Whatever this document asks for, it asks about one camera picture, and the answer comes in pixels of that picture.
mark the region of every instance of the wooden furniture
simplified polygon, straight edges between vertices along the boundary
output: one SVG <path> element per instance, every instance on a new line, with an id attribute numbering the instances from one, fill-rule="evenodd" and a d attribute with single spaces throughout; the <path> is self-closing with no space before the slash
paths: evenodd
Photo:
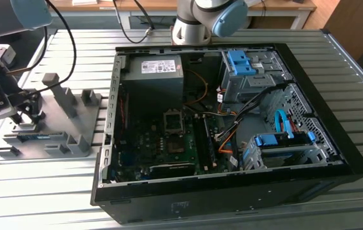
<path id="1" fill-rule="evenodd" d="M 304 29 L 325 28 L 355 60 L 363 54 L 363 0 L 312 0 Z"/>
<path id="2" fill-rule="evenodd" d="M 176 0 L 139 0 L 149 16 L 176 16 Z M 111 16 L 115 10 L 113 3 L 100 1 L 95 5 L 72 6 L 71 0 L 53 1 L 64 16 Z M 143 16 L 133 0 L 117 0 L 117 8 L 124 29 L 131 29 L 129 17 Z M 305 0 L 303 4 L 291 0 L 265 0 L 265 17 L 257 22 L 256 28 L 291 28 L 301 29 L 309 13 L 316 9 L 312 0 Z M 263 15 L 263 4 L 249 7 L 248 16 Z"/>

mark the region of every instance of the black cable hose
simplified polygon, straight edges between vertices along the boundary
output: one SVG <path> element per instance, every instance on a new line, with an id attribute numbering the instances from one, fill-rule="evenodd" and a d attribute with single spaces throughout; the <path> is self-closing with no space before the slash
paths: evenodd
<path id="1" fill-rule="evenodd" d="M 72 74 L 73 74 L 75 66 L 76 66 L 76 44 L 75 44 L 75 39 L 73 39 L 73 35 L 72 35 L 72 32 L 71 32 L 71 28 L 68 26 L 68 23 L 67 23 L 63 15 L 61 15 L 59 9 L 55 7 L 55 5 L 52 4 L 52 2 L 49 0 L 45 0 L 45 2 L 48 3 L 49 7 L 53 9 L 55 13 L 57 14 L 57 16 L 59 16 L 59 18 L 61 20 L 61 23 L 64 24 L 65 29 L 68 31 L 68 35 L 69 35 L 71 43 L 72 43 L 72 51 L 73 51 L 72 67 L 71 67 L 71 71 L 68 73 L 68 76 L 64 78 L 64 80 L 61 80 L 60 82 L 55 83 L 53 85 L 49 85 L 48 87 L 43 88 L 41 90 L 37 90 L 37 91 L 29 93 L 27 95 L 27 97 L 31 97 L 32 95 L 39 94 L 40 92 L 44 92 L 44 91 L 52 89 L 53 87 L 61 85 L 64 82 L 67 82 L 68 79 L 71 78 Z"/>
<path id="2" fill-rule="evenodd" d="M 124 31 L 123 25 L 121 25 L 121 19 L 120 19 L 120 15 L 119 15 L 119 10 L 117 10 L 116 1 L 115 1 L 115 0 L 112 0 L 112 1 L 113 1 L 115 9 L 116 9 L 117 21 L 119 21 L 119 26 L 120 26 L 123 35 L 124 35 L 125 39 L 127 39 L 131 43 L 139 44 L 139 43 L 143 42 L 144 39 L 147 38 L 148 33 L 145 33 L 145 34 L 144 34 L 144 37 L 143 37 L 139 41 L 136 41 L 136 42 L 128 37 L 128 35 L 127 35 L 125 31 Z M 136 5 L 137 5 L 137 7 L 140 8 L 140 10 L 141 10 L 144 16 L 145 16 L 147 19 L 148 19 L 148 22 L 149 22 L 149 25 L 151 25 L 151 28 L 149 28 L 149 29 L 153 29 L 155 26 L 153 26 L 153 23 L 152 23 L 152 21 L 151 21 L 151 17 L 148 16 L 148 13 L 145 12 L 144 8 L 141 7 L 140 3 L 139 3 L 136 0 L 135 0 L 135 3 L 136 3 Z"/>
<path id="3" fill-rule="evenodd" d="M 232 157 L 237 160 L 236 170 L 233 171 L 237 171 L 240 169 L 241 159 L 240 159 L 240 153 L 239 153 L 239 147 L 237 147 L 236 133 L 232 134 L 229 143 L 231 143 Z"/>
<path id="4" fill-rule="evenodd" d="M 149 25 L 151 25 L 151 29 L 152 29 L 152 30 L 156 29 L 156 28 L 155 28 L 155 25 L 153 25 L 153 22 L 151 21 L 151 17 L 149 17 L 149 15 L 148 15 L 148 13 L 145 12 L 143 6 L 140 5 L 139 1 L 137 1 L 137 0 L 133 0 L 133 1 L 135 1 L 136 5 L 137 5 L 140 11 L 143 12 L 143 15 L 145 16 L 145 18 L 147 18 L 147 20 L 148 20 L 148 23 L 149 23 Z"/>
<path id="5" fill-rule="evenodd" d="M 13 74 L 19 74 L 19 73 L 31 71 L 40 64 L 40 62 L 41 62 L 41 60 L 44 58 L 44 55 L 45 55 L 47 44 L 48 44 L 48 29 L 47 29 L 47 26 L 44 26 L 44 49 L 43 49 L 43 52 L 41 52 L 41 55 L 40 55 L 39 59 L 36 60 L 35 64 L 31 67 L 12 70 L 12 71 L 9 71 L 7 73 L 7 75 L 13 75 Z"/>

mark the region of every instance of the cable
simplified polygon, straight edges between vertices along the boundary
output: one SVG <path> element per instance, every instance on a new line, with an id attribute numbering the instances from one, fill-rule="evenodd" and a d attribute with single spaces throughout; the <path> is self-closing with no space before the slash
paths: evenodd
<path id="1" fill-rule="evenodd" d="M 229 143 L 231 143 L 232 157 L 237 160 L 236 170 L 239 170 L 241 165 L 241 158 L 240 158 L 237 139 L 236 139 L 235 133 L 231 135 Z"/>
<path id="2" fill-rule="evenodd" d="M 264 22 L 264 19 L 265 19 L 265 15 L 267 15 L 267 6 L 265 6 L 265 2 L 264 0 L 260 0 L 261 4 L 263 4 L 263 11 L 260 13 L 260 20 L 259 20 L 259 23 L 257 23 L 257 27 L 256 28 L 261 28 L 261 24 Z"/>
<path id="3" fill-rule="evenodd" d="M 227 89 L 221 89 L 220 92 L 219 92 L 219 94 L 223 93 L 223 92 L 225 92 L 225 91 L 227 91 Z M 221 104 L 223 104 L 223 103 L 219 103 L 217 111 L 219 111 L 219 114 L 225 115 L 227 112 L 223 112 L 223 111 L 221 111 Z"/>
<path id="4" fill-rule="evenodd" d="M 137 5 L 140 11 L 143 12 L 143 15 L 145 16 L 145 19 L 147 19 L 148 22 L 149 22 L 151 29 L 152 29 L 152 30 L 156 29 L 156 28 L 155 28 L 155 25 L 153 25 L 153 22 L 151 21 L 151 17 L 149 17 L 149 15 L 148 15 L 148 13 L 145 12 L 143 6 L 140 5 L 139 1 L 137 1 L 137 0 L 133 0 L 133 1 L 135 1 L 136 5 Z"/>
<path id="5" fill-rule="evenodd" d="M 193 100 L 193 101 L 189 101 L 189 102 L 185 102 L 185 103 L 184 103 L 184 105 L 189 105 L 189 104 L 193 104 L 193 103 L 196 103 L 196 102 L 199 102 L 199 101 L 201 101 L 201 100 L 204 99 L 204 97 L 207 96 L 207 91 L 208 91 L 208 86 L 207 86 L 207 85 L 208 85 L 208 84 L 207 84 L 204 78 L 203 78 L 196 72 L 193 72 L 193 71 L 189 70 L 189 69 L 187 69 L 185 71 L 193 73 L 193 74 L 196 75 L 196 77 L 200 78 L 200 80 L 201 80 L 203 83 L 204 83 L 204 87 L 205 87 L 203 96 L 201 96 L 199 99 L 196 99 L 196 100 Z"/>
<path id="6" fill-rule="evenodd" d="M 227 115 L 227 112 L 223 112 L 223 111 L 221 111 L 221 104 L 223 104 L 223 103 L 219 103 L 219 107 L 217 107 L 219 114 Z"/>
<path id="7" fill-rule="evenodd" d="M 148 37 L 148 35 L 149 35 L 149 33 L 151 33 L 151 30 L 155 29 L 155 26 L 153 26 L 153 23 L 151 22 L 151 18 L 149 18 L 149 16 L 148 16 L 148 13 L 145 12 L 145 10 L 144 10 L 144 8 L 141 7 L 140 3 L 139 3 L 136 0 L 133 0 L 135 3 L 136 3 L 136 5 L 137 5 L 137 7 L 140 8 L 140 10 L 141 10 L 144 16 L 145 16 L 147 19 L 148 19 L 149 24 L 151 24 L 151 27 L 147 29 L 147 31 L 145 31 L 145 33 L 144 33 L 144 37 L 143 37 L 139 41 L 135 42 L 135 41 L 128 37 L 128 35 L 125 34 L 125 31 L 124 31 L 124 28 L 123 28 L 123 25 L 121 25 L 121 19 L 120 19 L 120 15 L 119 15 L 119 10 L 117 10 L 116 1 L 115 1 L 115 0 L 112 0 L 112 1 L 113 1 L 115 9 L 116 9 L 116 17 L 117 17 L 117 22 L 119 22 L 119 26 L 120 26 L 123 35 L 124 35 L 125 39 L 128 39 L 128 41 L 129 41 L 131 43 L 139 44 L 139 43 L 143 42 L 144 39 Z"/>
<path id="8" fill-rule="evenodd" d="M 51 0 L 45 0 L 45 2 L 48 3 L 48 5 L 51 6 L 51 8 L 53 9 L 55 13 L 59 15 L 59 18 L 65 26 L 65 29 L 68 31 L 68 34 L 69 34 L 69 38 L 71 38 L 71 43 L 72 43 L 72 51 L 73 51 L 73 60 L 72 60 L 72 67 L 71 67 L 71 71 L 68 73 L 68 76 L 65 77 L 64 80 L 61 80 L 60 82 L 55 83 L 53 85 L 49 85 L 48 87 L 43 88 L 41 90 L 37 90 L 32 93 L 28 93 L 27 97 L 35 95 L 35 94 L 39 94 L 40 92 L 44 92 L 49 89 L 52 89 L 53 87 L 61 85 L 65 81 L 68 81 L 68 79 L 71 78 L 72 74 L 73 74 L 73 70 L 75 70 L 75 66 L 76 66 L 76 44 L 75 44 L 75 39 L 73 39 L 73 35 L 72 35 L 72 32 L 71 32 L 71 28 L 68 26 L 68 23 L 59 11 L 59 9 L 55 7 L 55 5 L 52 4 Z"/>
<path id="9" fill-rule="evenodd" d="M 288 83 L 280 83 L 275 86 L 271 86 L 271 87 L 265 88 L 253 98 L 251 98 L 249 101 L 247 101 L 244 106 L 240 108 L 240 110 L 233 118 L 232 125 L 229 126 L 229 128 L 224 132 L 217 134 L 216 138 L 223 137 L 225 135 L 225 133 L 228 133 L 228 131 L 231 131 L 240 124 L 240 121 L 243 120 L 241 116 L 259 106 L 263 97 L 268 93 L 271 93 L 273 90 L 284 89 L 287 87 L 287 85 L 288 85 Z"/>
<path id="10" fill-rule="evenodd" d="M 31 67 L 16 69 L 16 70 L 7 72 L 7 75 L 15 75 L 15 74 L 31 71 L 40 64 L 40 62 L 44 58 L 44 55 L 45 55 L 47 44 L 48 44 L 48 29 L 47 29 L 47 26 L 44 26 L 43 28 L 44 28 L 44 48 L 43 48 L 41 55 L 40 55 L 39 59 L 36 60 L 36 63 Z"/>
<path id="11" fill-rule="evenodd" d="M 231 132 L 231 134 L 228 135 L 228 137 L 225 138 L 223 144 L 221 144 L 220 147 L 219 147 L 219 152 L 227 151 L 227 150 L 223 150 L 223 147 L 224 147 L 224 145 L 227 144 L 228 140 L 231 139 L 231 137 L 232 137 L 232 135 L 235 134 L 236 131 L 237 131 L 237 129 L 235 129 L 235 130 Z"/>
<path id="12" fill-rule="evenodd" d="M 213 113 L 213 112 L 207 112 L 207 111 L 199 111 L 196 109 L 193 109 L 191 106 L 188 105 L 184 105 L 185 108 L 188 108 L 193 113 L 197 113 L 197 114 L 211 114 L 211 115 L 215 115 L 215 116 L 228 116 L 228 114 L 217 114 L 217 113 Z"/>
<path id="13" fill-rule="evenodd" d="M 289 117 L 289 122 L 291 122 L 292 130 L 293 131 L 299 131 L 299 129 L 297 129 L 297 127 L 296 127 L 296 125 L 295 125 L 291 117 Z"/>

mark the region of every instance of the floor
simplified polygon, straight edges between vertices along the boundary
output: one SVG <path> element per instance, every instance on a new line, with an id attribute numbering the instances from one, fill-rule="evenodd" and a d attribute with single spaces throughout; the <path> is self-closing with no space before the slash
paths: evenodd
<path id="1" fill-rule="evenodd" d="M 143 17 L 136 18 L 132 17 L 131 19 L 131 25 L 135 29 L 143 29 L 147 28 L 148 25 L 143 23 L 144 21 Z M 156 28 L 168 28 L 173 24 L 173 17 L 153 17 L 152 21 L 156 25 Z M 77 17 L 67 17 L 67 22 L 69 24 L 71 29 L 119 29 L 119 24 L 116 17 L 87 17 L 87 21 L 83 21 L 83 18 Z M 64 29 L 63 24 L 60 20 L 55 19 L 53 23 L 48 27 L 49 33 L 52 33 L 52 30 L 55 29 Z M 20 33 L 20 37 L 12 37 L 12 41 L 7 42 L 13 47 L 16 53 L 17 53 L 17 63 L 16 66 L 13 66 L 15 69 L 25 67 L 32 54 L 40 44 L 40 41 L 43 39 L 43 30 L 36 31 L 27 31 Z M 357 60 L 359 65 L 363 68 L 363 56 Z"/>

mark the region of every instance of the aluminum table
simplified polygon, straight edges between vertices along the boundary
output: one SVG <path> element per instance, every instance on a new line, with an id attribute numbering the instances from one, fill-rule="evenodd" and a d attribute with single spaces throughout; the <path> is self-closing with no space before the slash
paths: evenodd
<path id="1" fill-rule="evenodd" d="M 63 86 L 73 93 L 95 89 L 107 96 L 116 46 L 129 46 L 119 30 L 73 30 L 75 74 Z M 144 30 L 131 30 L 139 39 Z M 363 70 L 329 34 L 305 30 L 243 30 L 215 43 L 287 43 L 363 155 Z M 40 55 L 40 45 L 31 64 Z M 169 31 L 156 30 L 140 45 L 169 45 Z M 51 36 L 41 64 L 19 82 L 43 88 L 41 73 L 67 76 L 72 63 L 68 33 Z M 89 205 L 96 152 L 103 141 L 107 98 L 99 113 L 93 153 L 85 158 L 0 161 L 0 227 L 8 229 L 363 229 L 363 179 L 344 184 L 307 203 L 217 215 L 120 226 Z"/>

